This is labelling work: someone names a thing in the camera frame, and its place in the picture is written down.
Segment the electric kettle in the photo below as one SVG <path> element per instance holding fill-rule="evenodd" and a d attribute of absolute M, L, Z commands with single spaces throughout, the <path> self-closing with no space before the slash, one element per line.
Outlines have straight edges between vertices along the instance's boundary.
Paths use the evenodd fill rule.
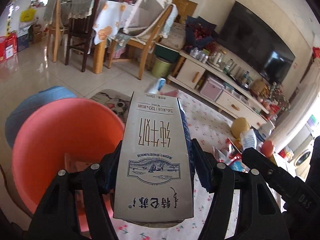
<path fill-rule="evenodd" d="M 225 57 L 225 52 L 221 50 L 216 50 L 212 53 L 212 55 L 208 58 L 208 63 L 221 68 L 223 59 Z"/>

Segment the pink plastic basin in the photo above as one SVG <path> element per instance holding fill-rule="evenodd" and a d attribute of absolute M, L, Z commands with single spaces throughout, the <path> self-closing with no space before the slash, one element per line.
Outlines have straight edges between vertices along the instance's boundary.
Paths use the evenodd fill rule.
<path fill-rule="evenodd" d="M 17 191 L 32 212 L 27 239 L 117 239 L 104 201 L 104 155 L 124 123 L 93 100 L 48 103 L 23 123 L 12 149 Z"/>

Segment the green waste bin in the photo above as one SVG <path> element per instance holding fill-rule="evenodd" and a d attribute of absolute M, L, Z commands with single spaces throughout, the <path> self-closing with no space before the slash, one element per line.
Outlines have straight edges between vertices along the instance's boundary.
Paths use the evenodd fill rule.
<path fill-rule="evenodd" d="M 151 74 L 156 78 L 166 78 L 172 67 L 172 63 L 161 57 L 156 57 Z"/>

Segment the white washing machine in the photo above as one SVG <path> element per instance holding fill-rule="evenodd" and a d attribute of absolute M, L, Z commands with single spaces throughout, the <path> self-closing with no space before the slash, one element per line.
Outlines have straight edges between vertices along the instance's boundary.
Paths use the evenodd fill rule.
<path fill-rule="evenodd" d="M 289 161 L 289 164 L 294 168 L 295 174 L 303 181 L 306 180 L 310 170 L 313 143 L 314 140 L 311 138 L 305 139 L 300 144 L 295 140 L 289 143 L 289 148 L 293 152 L 293 157 Z"/>

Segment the white milk bottle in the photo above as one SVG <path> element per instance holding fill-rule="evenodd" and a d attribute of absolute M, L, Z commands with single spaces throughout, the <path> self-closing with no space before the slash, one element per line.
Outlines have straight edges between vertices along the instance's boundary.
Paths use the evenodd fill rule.
<path fill-rule="evenodd" d="M 271 120 L 268 120 L 267 123 L 261 125 L 258 129 L 258 134 L 261 140 L 266 140 L 271 135 L 274 128 L 274 123 Z"/>

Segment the cream tv cabinet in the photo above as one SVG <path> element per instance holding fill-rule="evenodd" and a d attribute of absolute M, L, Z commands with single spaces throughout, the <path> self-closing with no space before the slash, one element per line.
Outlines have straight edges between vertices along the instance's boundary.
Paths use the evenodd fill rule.
<path fill-rule="evenodd" d="M 246 118 L 258 129 L 267 123 L 269 111 L 248 91 L 241 88 L 223 71 L 180 51 L 180 58 L 167 82 L 173 82 L 213 104 L 234 118 Z"/>

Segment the pink storage box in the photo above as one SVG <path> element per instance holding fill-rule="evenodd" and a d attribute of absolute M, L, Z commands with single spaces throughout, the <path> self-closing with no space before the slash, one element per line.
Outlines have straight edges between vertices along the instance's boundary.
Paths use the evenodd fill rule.
<path fill-rule="evenodd" d="M 224 90 L 224 85 L 212 77 L 207 77 L 202 88 L 200 89 L 200 94 L 209 98 L 212 101 L 216 101 Z"/>

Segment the red apple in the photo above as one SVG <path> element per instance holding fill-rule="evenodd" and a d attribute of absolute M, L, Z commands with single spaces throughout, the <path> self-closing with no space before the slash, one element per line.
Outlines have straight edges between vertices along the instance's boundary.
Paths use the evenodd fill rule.
<path fill-rule="evenodd" d="M 274 152 L 274 144 L 271 140 L 265 140 L 260 149 L 265 157 L 270 158 Z"/>

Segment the red instant tea sachet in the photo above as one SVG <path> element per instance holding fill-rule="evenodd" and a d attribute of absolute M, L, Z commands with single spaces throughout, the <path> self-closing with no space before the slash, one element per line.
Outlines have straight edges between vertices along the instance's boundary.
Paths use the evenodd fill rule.
<path fill-rule="evenodd" d="M 241 153 L 229 138 L 226 139 L 221 149 L 213 146 L 212 154 L 217 162 L 226 164 L 234 171 L 245 172 L 241 161 Z"/>

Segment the light wooden chair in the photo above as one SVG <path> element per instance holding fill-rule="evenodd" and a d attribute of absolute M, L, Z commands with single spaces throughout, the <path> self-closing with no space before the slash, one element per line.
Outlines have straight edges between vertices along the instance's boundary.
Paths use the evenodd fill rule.
<path fill-rule="evenodd" d="M 62 0 L 48 0 L 43 20 L 47 24 L 47 52 L 52 50 L 52 61 L 57 61 L 59 46 L 62 44 L 61 39 L 67 33 L 67 24 L 64 24 L 61 17 Z"/>

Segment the white magicday yogurt pouch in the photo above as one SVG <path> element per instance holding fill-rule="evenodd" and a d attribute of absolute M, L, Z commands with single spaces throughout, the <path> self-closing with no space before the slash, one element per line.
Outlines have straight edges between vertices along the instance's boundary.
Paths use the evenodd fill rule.
<path fill-rule="evenodd" d="M 255 135 L 254 129 L 249 129 L 240 133 L 240 143 L 242 145 L 242 150 L 248 148 L 257 148 L 257 137 Z"/>

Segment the blue round stool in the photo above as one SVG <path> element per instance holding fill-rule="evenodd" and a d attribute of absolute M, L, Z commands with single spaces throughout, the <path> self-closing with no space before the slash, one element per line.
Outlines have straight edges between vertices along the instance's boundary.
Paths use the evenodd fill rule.
<path fill-rule="evenodd" d="M 23 123 L 42 106 L 60 99 L 77 98 L 77 96 L 63 86 L 54 86 L 39 91 L 23 100 L 7 117 L 5 122 L 5 138 L 13 148 L 17 134 Z"/>

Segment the white milk carton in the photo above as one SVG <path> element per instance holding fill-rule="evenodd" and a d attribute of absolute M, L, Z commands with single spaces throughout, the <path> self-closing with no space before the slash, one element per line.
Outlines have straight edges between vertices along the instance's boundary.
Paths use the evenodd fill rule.
<path fill-rule="evenodd" d="M 134 92 L 120 149 L 113 216 L 137 224 L 192 218 L 194 168 L 177 97 Z"/>

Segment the yellow pear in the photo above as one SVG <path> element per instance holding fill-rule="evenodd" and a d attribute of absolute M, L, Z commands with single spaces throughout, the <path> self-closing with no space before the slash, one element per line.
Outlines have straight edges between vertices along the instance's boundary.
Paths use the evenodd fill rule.
<path fill-rule="evenodd" d="M 243 117 L 241 118 L 236 118 L 231 126 L 231 133 L 233 135 L 233 137 L 235 137 L 235 139 L 239 139 L 240 138 L 240 134 L 242 132 L 246 132 L 248 130 L 250 130 L 251 126 L 249 125 L 249 123 L 247 122 L 247 120 Z"/>

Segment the red gift bags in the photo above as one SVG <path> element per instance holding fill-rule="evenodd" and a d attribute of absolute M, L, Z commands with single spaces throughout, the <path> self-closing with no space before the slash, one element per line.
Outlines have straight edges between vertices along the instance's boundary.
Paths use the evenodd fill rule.
<path fill-rule="evenodd" d="M 17 53 L 17 34 L 12 31 L 8 36 L 0 37 L 0 63 Z"/>

